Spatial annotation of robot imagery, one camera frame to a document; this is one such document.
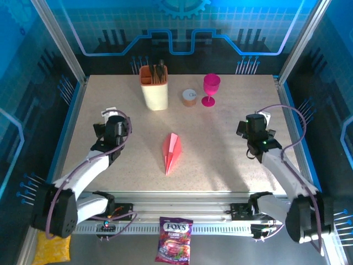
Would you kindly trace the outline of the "pink square paper sheet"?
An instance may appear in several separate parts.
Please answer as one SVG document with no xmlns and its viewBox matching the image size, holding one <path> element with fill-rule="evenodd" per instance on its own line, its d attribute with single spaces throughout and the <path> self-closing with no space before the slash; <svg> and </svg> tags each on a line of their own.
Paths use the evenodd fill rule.
<svg viewBox="0 0 353 265">
<path fill-rule="evenodd" d="M 177 164 L 182 151 L 181 138 L 175 133 L 170 133 L 163 142 L 162 152 L 164 157 L 165 175 L 167 176 Z"/>
</svg>

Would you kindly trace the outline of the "blue table edge strip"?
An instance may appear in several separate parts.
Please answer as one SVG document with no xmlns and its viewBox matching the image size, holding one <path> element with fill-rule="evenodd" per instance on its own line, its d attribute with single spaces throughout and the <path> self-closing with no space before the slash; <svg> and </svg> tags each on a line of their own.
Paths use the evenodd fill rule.
<svg viewBox="0 0 353 265">
<path fill-rule="evenodd" d="M 74 127 L 82 105 L 85 88 L 86 85 L 81 85 L 78 83 L 74 90 L 73 98 L 69 105 L 60 138 L 58 140 L 49 173 L 47 175 L 46 183 L 48 184 L 51 184 L 53 181 L 61 178 L 62 176 L 67 152 L 74 132 Z"/>
<path fill-rule="evenodd" d="M 296 107 L 294 104 L 294 101 L 293 101 L 293 98 L 292 98 L 292 95 L 289 90 L 287 82 L 284 83 L 284 91 L 285 91 L 285 95 L 287 96 L 289 105 L 291 107 L 295 107 L 299 110 L 299 108 Z M 298 116 L 298 118 L 294 118 L 294 121 L 296 124 L 295 125 L 296 126 L 295 132 L 298 132 L 298 137 L 300 138 L 303 134 L 302 125 L 300 123 L 301 118 Z M 318 188 L 318 190 L 320 192 L 322 192 L 322 187 L 320 185 L 320 181 L 319 181 L 317 172 L 315 170 L 315 166 L 314 166 L 314 163 L 313 163 L 311 154 L 309 152 L 308 145 L 307 145 L 305 138 L 295 148 L 300 150 L 299 157 L 301 160 L 303 160 L 303 162 L 298 162 L 300 166 L 303 166 L 303 171 L 305 171 L 305 173 L 303 173 L 303 175 L 305 174 L 308 177 L 309 181 L 312 182 L 313 185 L 316 188 Z"/>
</svg>

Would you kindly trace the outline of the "beige knife block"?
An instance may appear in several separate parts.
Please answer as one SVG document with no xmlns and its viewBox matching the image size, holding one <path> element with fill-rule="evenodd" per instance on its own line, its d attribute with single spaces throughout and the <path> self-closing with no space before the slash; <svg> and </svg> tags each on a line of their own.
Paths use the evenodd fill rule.
<svg viewBox="0 0 353 265">
<path fill-rule="evenodd" d="M 149 66 L 141 66 L 139 81 L 147 108 L 152 111 L 166 110 L 168 108 L 167 67 L 164 67 L 164 75 L 160 81 L 156 73 L 151 74 Z"/>
</svg>

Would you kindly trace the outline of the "pink plastic goblet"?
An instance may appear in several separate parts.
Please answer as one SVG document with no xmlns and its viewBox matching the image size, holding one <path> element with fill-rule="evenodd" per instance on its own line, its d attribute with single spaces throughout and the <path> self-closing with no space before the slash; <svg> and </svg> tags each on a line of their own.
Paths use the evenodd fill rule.
<svg viewBox="0 0 353 265">
<path fill-rule="evenodd" d="M 204 77 L 203 88 L 206 96 L 201 100 L 203 106 L 212 107 L 215 105 L 215 99 L 212 96 L 218 92 L 220 83 L 220 77 L 214 73 L 209 73 Z"/>
</svg>

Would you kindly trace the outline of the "small tin can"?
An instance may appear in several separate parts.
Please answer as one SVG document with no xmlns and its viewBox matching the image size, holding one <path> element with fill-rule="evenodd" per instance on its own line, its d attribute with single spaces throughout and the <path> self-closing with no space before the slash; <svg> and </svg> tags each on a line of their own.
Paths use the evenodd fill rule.
<svg viewBox="0 0 353 265">
<path fill-rule="evenodd" d="M 186 89 L 182 93 L 183 104 L 186 107 L 192 107 L 196 104 L 197 94 L 193 89 Z"/>
</svg>

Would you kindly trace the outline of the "small controller board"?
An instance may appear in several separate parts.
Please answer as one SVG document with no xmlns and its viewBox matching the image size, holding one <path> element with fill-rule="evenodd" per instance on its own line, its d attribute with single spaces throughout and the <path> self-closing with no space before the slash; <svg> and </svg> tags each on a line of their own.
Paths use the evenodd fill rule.
<svg viewBox="0 0 353 265">
<path fill-rule="evenodd" d="M 116 226 L 109 221 L 104 220 L 101 225 L 97 225 L 96 232 L 115 232 Z"/>
<path fill-rule="evenodd" d="M 256 240 L 269 236 L 277 229 L 275 225 L 251 224 L 250 231 Z"/>
</svg>

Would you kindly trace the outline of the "purple Fox's candy bag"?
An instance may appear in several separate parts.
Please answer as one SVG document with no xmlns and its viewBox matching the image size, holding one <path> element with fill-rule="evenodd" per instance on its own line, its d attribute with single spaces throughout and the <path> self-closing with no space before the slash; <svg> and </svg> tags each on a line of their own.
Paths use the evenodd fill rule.
<svg viewBox="0 0 353 265">
<path fill-rule="evenodd" d="M 194 221 L 183 218 L 159 218 L 156 262 L 190 265 L 190 243 Z"/>
</svg>

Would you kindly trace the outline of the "yellow snack bag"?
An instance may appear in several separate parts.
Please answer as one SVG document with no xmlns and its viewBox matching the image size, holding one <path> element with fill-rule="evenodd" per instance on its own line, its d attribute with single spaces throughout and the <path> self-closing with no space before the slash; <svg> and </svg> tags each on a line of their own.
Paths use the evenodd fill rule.
<svg viewBox="0 0 353 265">
<path fill-rule="evenodd" d="M 32 265 L 46 265 L 48 263 L 69 262 L 71 260 L 69 247 L 71 237 L 55 237 L 47 239 L 45 232 L 38 232 L 38 242 Z"/>
</svg>

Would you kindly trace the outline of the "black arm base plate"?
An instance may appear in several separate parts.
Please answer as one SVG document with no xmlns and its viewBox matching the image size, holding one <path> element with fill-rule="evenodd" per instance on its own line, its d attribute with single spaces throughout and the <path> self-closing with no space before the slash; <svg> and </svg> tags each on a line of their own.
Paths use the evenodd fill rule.
<svg viewBox="0 0 353 265">
<path fill-rule="evenodd" d="M 113 211 L 110 214 L 99 214 L 97 217 L 99 218 L 115 218 L 127 213 L 130 213 L 133 211 L 133 204 L 132 203 L 115 203 L 115 207 Z M 125 216 L 121 219 L 116 219 L 117 221 L 131 221 L 133 217 L 133 214 L 130 214 L 129 216 Z"/>
<path fill-rule="evenodd" d="M 255 213 L 248 203 L 230 204 L 229 215 L 232 221 L 274 221 L 274 218 L 266 214 Z"/>
</svg>

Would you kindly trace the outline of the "aluminium table rail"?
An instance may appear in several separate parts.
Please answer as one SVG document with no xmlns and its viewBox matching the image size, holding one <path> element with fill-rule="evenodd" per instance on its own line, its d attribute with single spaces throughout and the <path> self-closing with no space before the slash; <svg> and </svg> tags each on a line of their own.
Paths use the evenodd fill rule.
<svg viewBox="0 0 353 265">
<path fill-rule="evenodd" d="M 225 209 L 224 214 L 230 220 L 231 216 L 229 215 L 230 205 Z M 205 220 L 210 218 L 215 220 L 216 216 L 220 214 L 219 210 L 207 209 L 205 205 L 197 204 L 195 199 L 187 200 L 182 198 L 173 198 L 166 202 L 156 202 L 151 204 L 149 207 L 133 209 L 132 212 L 115 217 L 116 219 L 121 219 L 130 214 L 135 214 L 135 212 L 145 212 L 148 211 L 154 215 L 163 216 L 167 213 L 171 213 L 173 218 L 184 218 L 191 219 L 195 217 L 200 220 Z"/>
</svg>

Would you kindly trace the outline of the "aluminium frame post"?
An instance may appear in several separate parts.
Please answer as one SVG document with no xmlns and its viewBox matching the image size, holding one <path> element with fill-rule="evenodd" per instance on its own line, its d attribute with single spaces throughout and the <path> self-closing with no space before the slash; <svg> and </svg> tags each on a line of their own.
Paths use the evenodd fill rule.
<svg viewBox="0 0 353 265">
<path fill-rule="evenodd" d="M 310 16 L 308 17 L 292 51 L 290 52 L 285 64 L 279 74 L 278 83 L 283 85 L 293 70 L 295 64 L 303 53 L 308 42 L 312 38 L 319 22 L 323 18 L 331 0 L 317 0 Z"/>
<path fill-rule="evenodd" d="M 45 0 L 30 0 L 40 16 L 42 22 L 45 24 L 52 39 L 60 50 L 63 58 L 66 60 L 69 68 L 74 74 L 80 85 L 86 84 L 86 75 L 84 74 L 69 42 L 67 41 L 63 31 L 61 30 L 53 12 L 49 8 Z"/>
</svg>

